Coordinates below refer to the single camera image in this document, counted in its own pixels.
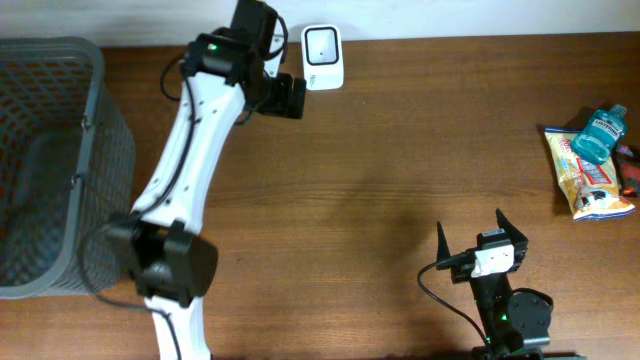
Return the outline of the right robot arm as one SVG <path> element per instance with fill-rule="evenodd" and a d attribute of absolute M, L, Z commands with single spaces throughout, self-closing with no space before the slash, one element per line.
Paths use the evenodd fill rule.
<path fill-rule="evenodd" d="M 550 343 L 553 299 L 530 288 L 511 287 L 508 275 L 524 262 L 528 238 L 496 211 L 497 228 L 481 232 L 476 246 L 457 255 L 449 251 L 443 227 L 437 226 L 436 269 L 448 270 L 454 284 L 467 283 L 483 327 L 484 345 L 473 359 L 541 359 Z"/>

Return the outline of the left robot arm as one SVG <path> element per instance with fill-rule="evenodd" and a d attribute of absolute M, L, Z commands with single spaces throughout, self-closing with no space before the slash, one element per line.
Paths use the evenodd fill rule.
<path fill-rule="evenodd" d="M 204 297 L 218 250 L 201 238 L 206 196 L 232 128 L 250 117 L 300 119 L 306 82 L 278 67 L 288 31 L 264 1 L 237 3 L 231 23 L 191 41 L 177 58 L 179 110 L 154 173 L 128 214 L 102 234 L 154 322 L 163 359 L 210 359 Z"/>

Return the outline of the teal mouthwash bottle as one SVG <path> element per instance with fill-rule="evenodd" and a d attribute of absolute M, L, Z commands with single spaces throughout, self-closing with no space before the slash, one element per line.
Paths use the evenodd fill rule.
<path fill-rule="evenodd" d="M 572 140 L 573 152 L 591 164 L 604 164 L 627 133 L 626 114 L 627 108 L 620 104 L 613 105 L 609 110 L 597 110 L 587 126 Z"/>

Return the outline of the silver foil snack packet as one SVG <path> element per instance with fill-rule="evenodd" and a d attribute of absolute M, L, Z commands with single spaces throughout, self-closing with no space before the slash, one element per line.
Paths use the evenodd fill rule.
<path fill-rule="evenodd" d="M 621 194 L 627 197 L 639 196 L 639 150 L 619 144 L 614 163 L 620 178 Z"/>

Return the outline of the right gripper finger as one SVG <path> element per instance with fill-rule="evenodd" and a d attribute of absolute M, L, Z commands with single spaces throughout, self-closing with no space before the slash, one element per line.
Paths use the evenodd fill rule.
<path fill-rule="evenodd" d="M 446 270 L 451 267 L 451 253 L 446 240 L 445 232 L 440 221 L 437 226 L 437 253 L 436 253 L 436 269 Z"/>
<path fill-rule="evenodd" d="M 496 220 L 498 227 L 503 229 L 509 236 L 511 240 L 524 240 L 525 235 L 520 232 L 504 215 L 504 213 L 497 208 L 496 209 Z"/>

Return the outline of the cream and blue snack bag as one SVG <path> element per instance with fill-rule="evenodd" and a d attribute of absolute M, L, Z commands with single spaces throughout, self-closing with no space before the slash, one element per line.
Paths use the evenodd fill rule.
<path fill-rule="evenodd" d="M 546 127 L 557 183 L 565 195 L 574 221 L 605 220 L 625 217 L 635 206 L 620 194 L 616 168 L 611 159 L 594 165 L 571 148 L 578 130 Z"/>

